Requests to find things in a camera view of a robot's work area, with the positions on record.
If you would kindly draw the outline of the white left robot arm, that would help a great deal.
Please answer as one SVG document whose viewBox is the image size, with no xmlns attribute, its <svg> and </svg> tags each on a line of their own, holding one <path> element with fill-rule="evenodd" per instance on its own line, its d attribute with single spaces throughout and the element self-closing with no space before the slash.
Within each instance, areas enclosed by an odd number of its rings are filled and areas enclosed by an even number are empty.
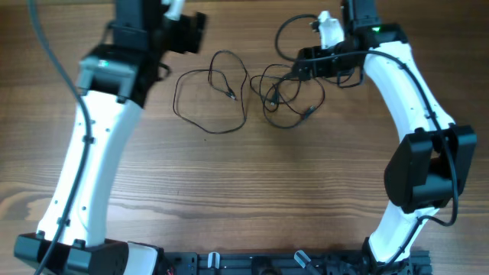
<svg viewBox="0 0 489 275">
<path fill-rule="evenodd" d="M 167 274 L 161 247 L 106 236 L 108 201 L 122 152 L 151 87 L 162 80 L 167 52 L 197 53 L 203 13 L 182 1 L 118 1 L 102 39 L 79 63 L 68 86 L 77 102 L 70 145 L 57 187 L 32 233 L 14 255 L 42 274 Z"/>
</svg>

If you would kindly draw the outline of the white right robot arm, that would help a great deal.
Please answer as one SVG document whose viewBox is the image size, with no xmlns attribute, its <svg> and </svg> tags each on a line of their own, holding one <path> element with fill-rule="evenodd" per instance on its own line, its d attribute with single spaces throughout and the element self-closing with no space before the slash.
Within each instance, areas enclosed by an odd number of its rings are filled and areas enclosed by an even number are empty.
<svg viewBox="0 0 489 275">
<path fill-rule="evenodd" d="M 301 80 L 341 79 L 354 70 L 368 76 L 396 126 L 399 145 L 384 171 L 389 202 L 365 240 L 362 271 L 396 273 L 413 265 L 410 248 L 427 222 L 450 206 L 457 217 L 477 144 L 473 128 L 459 126 L 440 106 L 418 70 L 399 24 L 384 24 L 372 1 L 344 1 L 342 18 L 312 16 L 320 36 L 293 59 Z"/>
</svg>

